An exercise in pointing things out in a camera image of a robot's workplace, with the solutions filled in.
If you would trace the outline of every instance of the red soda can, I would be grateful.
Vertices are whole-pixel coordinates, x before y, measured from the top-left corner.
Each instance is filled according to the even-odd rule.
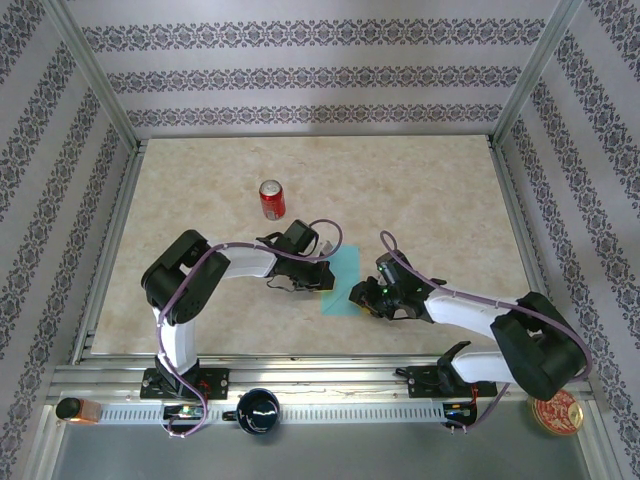
[[[262,211],[269,220],[278,220],[284,216],[284,191],[282,185],[275,180],[266,180],[260,185],[260,202]]]

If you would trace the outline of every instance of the beige table surface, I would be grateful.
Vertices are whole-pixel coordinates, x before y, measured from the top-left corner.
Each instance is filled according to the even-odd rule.
[[[258,186],[285,190],[286,216],[264,218]],[[428,276],[497,296],[528,292],[486,141],[464,137],[306,137],[150,141],[92,352],[155,353],[143,272],[186,229],[211,241],[252,240],[296,218],[329,217],[360,247],[361,278],[384,253],[378,233]],[[331,227],[322,236],[335,239]],[[443,353],[483,337],[420,320],[322,314],[321,294],[264,279],[218,285],[197,317],[200,353]]]

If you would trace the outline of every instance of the patterned wallpaper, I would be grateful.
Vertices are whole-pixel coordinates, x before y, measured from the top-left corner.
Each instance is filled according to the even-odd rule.
[[[490,133],[556,3],[69,6],[148,138]]]
[[[503,148],[546,287],[594,354],[624,478],[640,478],[639,35],[633,2],[583,3]]]
[[[21,478],[128,152],[39,3],[0,0],[0,479]]]

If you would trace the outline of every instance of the blue towel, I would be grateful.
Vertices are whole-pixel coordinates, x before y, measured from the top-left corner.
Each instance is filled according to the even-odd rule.
[[[331,292],[322,294],[322,314],[340,317],[361,315],[360,307],[349,301],[351,289],[360,283],[360,249],[355,245],[342,245],[329,257],[329,263],[336,281]]]

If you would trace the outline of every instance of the black cup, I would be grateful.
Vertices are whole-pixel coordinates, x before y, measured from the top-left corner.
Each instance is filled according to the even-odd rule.
[[[264,435],[273,429],[280,418],[280,404],[276,396],[264,388],[245,393],[235,412],[224,412],[222,420],[238,422],[240,428],[251,435]]]

